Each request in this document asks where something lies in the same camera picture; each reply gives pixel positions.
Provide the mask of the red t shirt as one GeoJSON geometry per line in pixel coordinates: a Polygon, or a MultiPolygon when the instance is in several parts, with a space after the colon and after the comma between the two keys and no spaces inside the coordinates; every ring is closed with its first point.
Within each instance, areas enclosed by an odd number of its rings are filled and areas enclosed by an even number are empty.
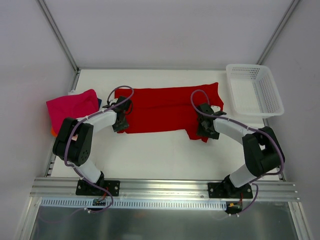
{"type": "Polygon", "coordinates": [[[192,106],[191,95],[196,106],[209,102],[211,106],[224,108],[219,96],[219,84],[169,88],[135,88],[132,112],[126,117],[129,127],[122,130],[126,134],[157,133],[185,130],[190,140],[202,140],[208,137],[198,136],[198,114],[192,106]]]}

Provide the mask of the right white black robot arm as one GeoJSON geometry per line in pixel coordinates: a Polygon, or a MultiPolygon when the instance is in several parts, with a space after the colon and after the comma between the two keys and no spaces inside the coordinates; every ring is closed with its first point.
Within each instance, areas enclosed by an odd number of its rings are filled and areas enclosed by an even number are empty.
{"type": "Polygon", "coordinates": [[[281,167],[284,154],[272,128],[253,129],[226,117],[223,111],[215,112],[209,104],[196,107],[199,137],[218,140],[223,134],[242,145],[244,164],[227,175],[220,183],[207,184],[211,199],[252,199],[250,183],[281,167]]]}

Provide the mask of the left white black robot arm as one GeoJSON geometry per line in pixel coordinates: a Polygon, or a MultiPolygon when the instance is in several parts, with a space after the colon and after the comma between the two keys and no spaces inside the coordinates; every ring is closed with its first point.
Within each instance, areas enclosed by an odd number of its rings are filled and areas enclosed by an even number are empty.
{"type": "Polygon", "coordinates": [[[119,195],[120,181],[106,180],[104,173],[90,160],[92,141],[94,134],[105,128],[111,127],[115,133],[126,130],[129,127],[126,116],[132,109],[132,101],[120,96],[116,102],[109,102],[93,114],[63,120],[52,152],[79,175],[77,196],[119,195]]]}

